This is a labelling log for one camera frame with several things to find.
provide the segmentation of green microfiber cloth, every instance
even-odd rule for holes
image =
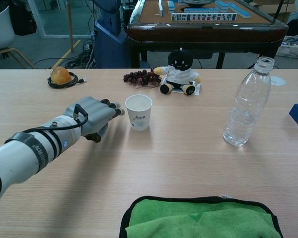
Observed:
[[[201,202],[158,199],[141,199],[132,207],[130,218],[125,214],[127,238],[282,237],[277,218],[260,203],[218,197]]]

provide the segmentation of stuffed toy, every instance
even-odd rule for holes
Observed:
[[[190,81],[201,83],[201,76],[191,69],[193,56],[190,52],[180,48],[172,51],[168,56],[168,66],[155,68],[153,71],[158,75],[167,75],[166,81],[160,86],[163,94],[170,93],[174,88],[181,89],[184,94],[191,95],[195,87]]]

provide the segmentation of wooden table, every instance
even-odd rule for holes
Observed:
[[[298,69],[274,70],[287,81],[272,87],[250,140],[227,144],[223,128],[237,87],[249,70],[196,70],[200,96],[163,95],[123,83],[130,69],[73,70],[88,82],[49,88],[49,70],[0,70],[0,145],[16,131],[61,115],[90,95],[124,104],[133,94],[153,99],[151,124],[132,131],[128,116],[110,122],[101,143],[85,138],[0,200],[0,238],[117,238],[130,204],[143,195],[227,194],[264,203],[286,238],[298,238]]]

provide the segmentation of paper cup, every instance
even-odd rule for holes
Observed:
[[[126,108],[131,128],[136,131],[143,131],[149,127],[149,119],[152,107],[152,100],[146,95],[133,95],[127,98]]]

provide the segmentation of robot finger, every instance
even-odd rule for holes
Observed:
[[[98,143],[101,141],[101,138],[105,135],[107,129],[108,129],[108,123],[105,126],[103,126],[103,128],[101,130],[99,130],[98,132],[93,133],[93,134],[88,134],[86,136],[86,139],[92,140],[95,143]]]
[[[100,102],[101,102],[101,103],[104,103],[104,104],[107,104],[107,105],[110,104],[110,101],[109,101],[107,98],[105,98],[105,99],[103,99],[103,100],[100,100]]]
[[[113,116],[113,118],[115,118],[115,117],[117,117],[117,116],[119,116],[119,115],[123,116],[123,115],[125,114],[125,110],[122,109],[122,108],[116,108],[115,111],[116,111],[116,113],[115,113],[115,115]]]
[[[109,105],[108,105],[110,108],[120,108],[120,104],[119,103],[110,103]]]

